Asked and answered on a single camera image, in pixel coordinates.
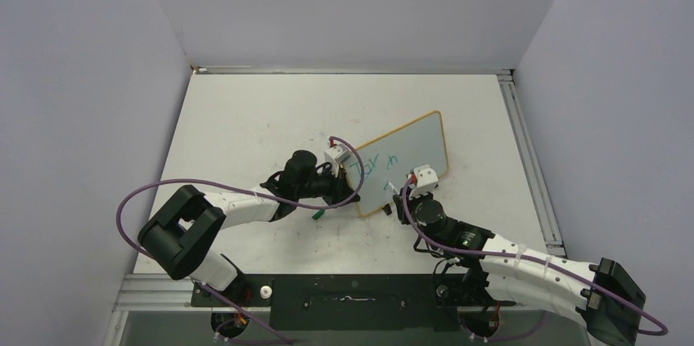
white wall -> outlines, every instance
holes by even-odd
[[[556,0],[515,73],[572,258],[621,262],[692,344],[694,0]]]
[[[101,344],[189,69],[156,0],[0,7],[0,344]]]
[[[159,0],[197,65],[511,68],[553,0]]]

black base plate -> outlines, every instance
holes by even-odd
[[[458,274],[441,283],[457,284]],[[427,327],[459,331],[457,306],[479,306],[473,299],[456,297],[445,308],[435,297],[429,274],[404,275],[253,275],[245,274],[251,299],[247,307],[271,306],[270,325],[276,330],[403,330]],[[259,289],[273,288],[270,299]],[[193,291],[194,307],[223,307],[205,290]]]

green marker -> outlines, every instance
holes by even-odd
[[[320,217],[323,216],[324,213],[325,213],[325,209],[320,209],[320,210],[318,210],[318,212],[315,213],[311,218],[312,218],[314,221],[317,221]]]

whiteboard frame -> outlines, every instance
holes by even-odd
[[[426,113],[425,115],[417,117],[416,119],[413,119],[412,121],[410,121],[408,123],[400,125],[397,128],[393,128],[390,131],[380,135],[379,137],[362,144],[361,146],[357,147],[356,150],[357,151],[362,150],[363,148],[370,146],[371,144],[378,142],[379,140],[381,140],[385,137],[388,137],[388,136],[392,135],[393,133],[398,132],[401,129],[405,129],[405,128],[409,127],[410,125],[415,124],[415,123],[429,117],[430,115],[434,115],[434,114],[439,115],[439,124],[441,124],[441,136],[443,136],[443,140],[444,140],[444,156],[446,158],[446,170],[443,173],[439,174],[439,177],[443,177],[450,170],[450,164],[448,163],[448,147],[446,146],[446,131],[444,130],[444,117],[439,110],[432,110],[429,113]],[[347,175],[347,183],[349,184],[350,187],[354,186],[354,184],[349,180],[349,175]],[[393,201],[389,201],[388,203],[384,204],[384,207],[390,203],[393,203]],[[379,209],[374,209],[370,213],[363,213],[362,208],[359,206],[359,202],[356,202],[355,204],[357,205],[357,211],[359,212],[360,218],[368,218],[368,217],[372,216],[374,213],[378,213],[379,211],[383,210],[383,207],[381,207]]]

red wire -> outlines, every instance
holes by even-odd
[[[250,289],[246,289],[244,296],[246,297],[246,303],[249,303],[250,302]],[[241,315],[240,312],[237,311],[236,314],[234,314],[234,319],[236,320],[236,322],[242,322],[243,316]]]
[[[501,309],[501,303],[499,301],[497,301],[497,311],[494,313],[494,316],[492,316],[492,318],[489,319],[489,321],[494,320],[494,318],[498,316],[499,309]]]

